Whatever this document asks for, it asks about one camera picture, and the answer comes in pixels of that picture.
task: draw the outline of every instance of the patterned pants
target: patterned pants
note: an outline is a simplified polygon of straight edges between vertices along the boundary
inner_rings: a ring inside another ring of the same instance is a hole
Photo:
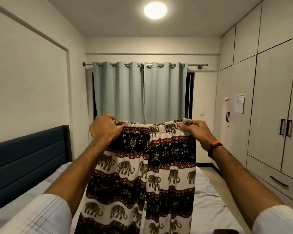
[[[195,139],[178,123],[126,122],[88,183],[75,234],[190,233],[195,190]]]

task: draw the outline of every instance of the floor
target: floor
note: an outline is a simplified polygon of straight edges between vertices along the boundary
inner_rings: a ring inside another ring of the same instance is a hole
[[[213,168],[200,168],[205,176],[210,180],[210,183],[215,187],[216,191],[219,193],[223,201],[228,205],[233,216],[236,218],[238,223],[241,225],[245,234],[251,234],[249,227],[247,226],[245,220],[243,219],[241,213],[239,212],[231,192],[227,187],[223,178],[213,169]]]

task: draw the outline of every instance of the black baseboard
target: black baseboard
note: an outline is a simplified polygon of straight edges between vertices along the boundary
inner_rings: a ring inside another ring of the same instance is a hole
[[[196,166],[201,168],[213,168],[223,178],[221,172],[213,163],[196,163]]]

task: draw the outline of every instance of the light blue curtain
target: light blue curtain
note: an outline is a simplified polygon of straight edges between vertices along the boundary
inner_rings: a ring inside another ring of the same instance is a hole
[[[94,93],[98,116],[144,123],[143,68],[137,62],[93,62]]]
[[[188,64],[144,63],[145,124],[184,118],[185,87]]]

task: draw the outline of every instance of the headboard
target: headboard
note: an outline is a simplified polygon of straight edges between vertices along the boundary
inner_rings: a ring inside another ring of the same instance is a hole
[[[72,161],[68,125],[0,143],[0,208]]]

